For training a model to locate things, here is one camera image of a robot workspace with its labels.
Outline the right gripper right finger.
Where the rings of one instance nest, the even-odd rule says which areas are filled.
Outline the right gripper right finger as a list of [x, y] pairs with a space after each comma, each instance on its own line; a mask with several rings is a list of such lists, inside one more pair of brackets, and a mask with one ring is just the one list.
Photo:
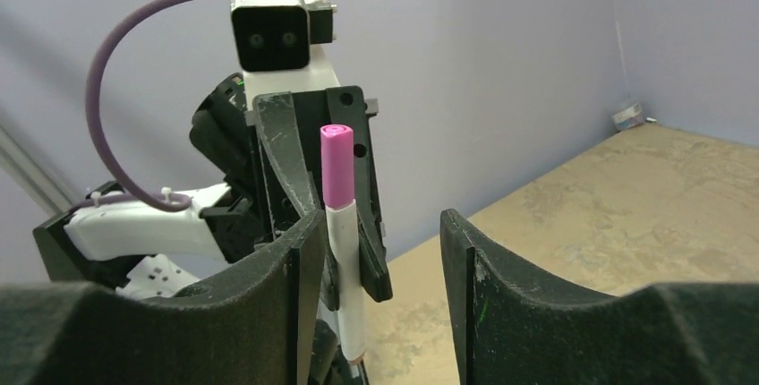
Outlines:
[[497, 244], [455, 210], [439, 240], [463, 384], [755, 384], [758, 286], [663, 283], [614, 296]]

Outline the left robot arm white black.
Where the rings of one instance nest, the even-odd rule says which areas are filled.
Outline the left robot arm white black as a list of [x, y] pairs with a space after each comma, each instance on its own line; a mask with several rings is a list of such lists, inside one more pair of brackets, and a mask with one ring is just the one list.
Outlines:
[[4, 384], [364, 384], [336, 325], [320, 128], [354, 130], [363, 292], [392, 296], [361, 88], [277, 88], [238, 75], [192, 119], [225, 176], [164, 212], [100, 186], [33, 235], [50, 282], [1, 293]]

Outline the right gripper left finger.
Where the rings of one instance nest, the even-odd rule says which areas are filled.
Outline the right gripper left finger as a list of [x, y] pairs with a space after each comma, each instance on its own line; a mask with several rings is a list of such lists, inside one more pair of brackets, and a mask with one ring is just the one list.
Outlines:
[[304, 384], [326, 251], [322, 211], [172, 298], [87, 282], [1, 289], [4, 384]]

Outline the white pen brown tip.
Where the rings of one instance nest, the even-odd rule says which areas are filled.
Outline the white pen brown tip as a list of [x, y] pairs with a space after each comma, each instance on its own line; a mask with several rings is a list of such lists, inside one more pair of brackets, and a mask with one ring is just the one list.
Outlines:
[[337, 323], [345, 359], [359, 364], [366, 350], [364, 300], [360, 271], [360, 237], [356, 202], [326, 207], [328, 241], [337, 263]]

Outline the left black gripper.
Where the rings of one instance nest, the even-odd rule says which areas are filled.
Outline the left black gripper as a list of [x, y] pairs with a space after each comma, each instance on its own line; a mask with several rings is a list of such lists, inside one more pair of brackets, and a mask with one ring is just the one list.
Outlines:
[[324, 209], [320, 128], [343, 124], [353, 129], [361, 283], [376, 303], [382, 303], [393, 297], [393, 290], [371, 144], [373, 115], [362, 88], [349, 85], [259, 95], [248, 125], [267, 243], [300, 218]]

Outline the pink pen cap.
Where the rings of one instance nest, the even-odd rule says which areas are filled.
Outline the pink pen cap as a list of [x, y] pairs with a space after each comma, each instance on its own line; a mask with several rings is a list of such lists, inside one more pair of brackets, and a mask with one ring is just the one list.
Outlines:
[[354, 198], [354, 131], [342, 124], [320, 128], [322, 194], [327, 207], [339, 210]]

